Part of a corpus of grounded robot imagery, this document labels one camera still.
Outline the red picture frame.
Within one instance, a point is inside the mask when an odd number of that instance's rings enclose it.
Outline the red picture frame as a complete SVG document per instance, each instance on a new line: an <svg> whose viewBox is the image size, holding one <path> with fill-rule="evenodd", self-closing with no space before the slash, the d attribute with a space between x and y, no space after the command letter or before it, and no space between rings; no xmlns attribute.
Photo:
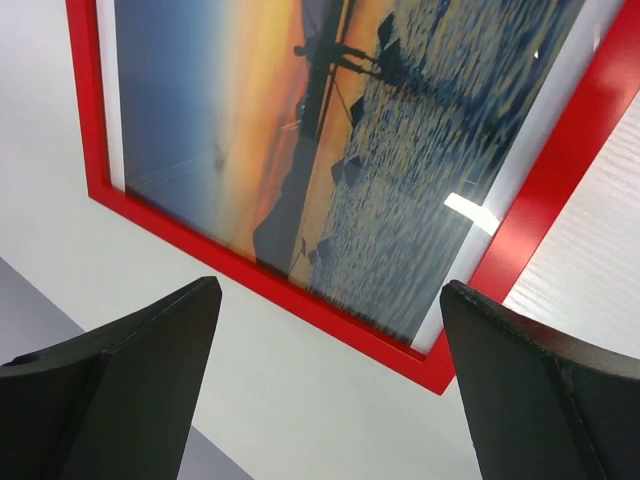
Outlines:
<svg viewBox="0 0 640 480"><path fill-rule="evenodd" d="M89 196L254 293L437 395L455 376L446 335L422 355L112 186L97 7L66 4ZM639 4L625 1L475 269L472 287L501 302L639 90Z"/></svg>

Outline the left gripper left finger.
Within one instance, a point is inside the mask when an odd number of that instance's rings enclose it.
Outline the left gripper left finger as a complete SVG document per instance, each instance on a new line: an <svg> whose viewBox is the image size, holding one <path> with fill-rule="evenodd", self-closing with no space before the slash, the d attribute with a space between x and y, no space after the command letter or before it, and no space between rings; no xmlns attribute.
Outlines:
<svg viewBox="0 0 640 480"><path fill-rule="evenodd" d="M1 368L5 479L174 479L222 291L199 278Z"/></svg>

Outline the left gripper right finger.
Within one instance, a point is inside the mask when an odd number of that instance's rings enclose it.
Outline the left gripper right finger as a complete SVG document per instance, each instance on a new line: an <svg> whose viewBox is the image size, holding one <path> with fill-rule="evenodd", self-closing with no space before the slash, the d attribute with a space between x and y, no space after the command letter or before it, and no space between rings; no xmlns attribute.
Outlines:
<svg viewBox="0 0 640 480"><path fill-rule="evenodd" d="M460 281L440 306L485 479L636 479L639 362Z"/></svg>

